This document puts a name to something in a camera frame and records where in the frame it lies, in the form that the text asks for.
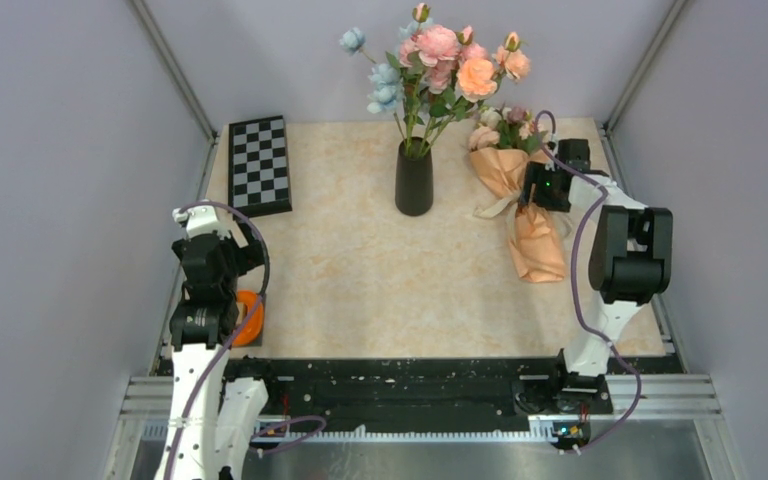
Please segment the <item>orange paper bouquet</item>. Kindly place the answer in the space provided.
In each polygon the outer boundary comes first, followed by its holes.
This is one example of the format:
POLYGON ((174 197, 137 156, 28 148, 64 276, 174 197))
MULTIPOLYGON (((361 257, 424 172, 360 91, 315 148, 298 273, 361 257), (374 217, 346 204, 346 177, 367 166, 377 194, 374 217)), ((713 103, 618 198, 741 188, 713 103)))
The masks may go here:
POLYGON ((561 235, 544 207, 522 199, 529 167, 550 162, 543 151, 556 142, 554 123, 545 130, 531 111, 520 107, 483 106, 468 139, 469 161, 496 202, 479 207, 480 219, 505 220, 505 241, 517 277, 529 283, 557 283, 565 279, 567 264, 561 235))

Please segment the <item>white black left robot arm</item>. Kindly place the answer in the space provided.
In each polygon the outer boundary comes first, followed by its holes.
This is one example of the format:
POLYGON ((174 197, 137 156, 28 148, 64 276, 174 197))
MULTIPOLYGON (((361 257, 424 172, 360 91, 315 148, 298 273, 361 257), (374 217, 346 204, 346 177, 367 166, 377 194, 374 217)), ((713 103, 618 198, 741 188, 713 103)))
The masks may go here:
POLYGON ((239 479, 260 413, 279 404, 280 386, 263 375, 228 380, 231 346, 265 305, 260 289, 240 311, 237 281, 263 268, 265 241, 251 220, 221 202, 201 200, 173 212, 184 229, 172 245, 185 279, 169 321, 173 392, 158 479, 239 479))

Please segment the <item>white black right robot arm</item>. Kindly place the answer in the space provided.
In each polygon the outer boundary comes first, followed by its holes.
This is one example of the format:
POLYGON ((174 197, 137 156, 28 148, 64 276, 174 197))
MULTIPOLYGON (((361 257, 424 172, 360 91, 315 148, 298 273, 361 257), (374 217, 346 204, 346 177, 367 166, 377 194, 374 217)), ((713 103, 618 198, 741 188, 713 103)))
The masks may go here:
POLYGON ((673 215, 633 199, 607 173, 592 169, 584 139, 552 140, 543 151, 549 160, 544 166, 527 167, 520 205, 556 212, 583 209, 572 262, 579 259, 586 226, 596 228, 587 267, 594 307, 586 316, 581 294, 573 294, 582 331, 562 349, 556 375, 546 385, 549 404, 572 412, 603 392, 609 358, 625 326, 667 289, 673 215))

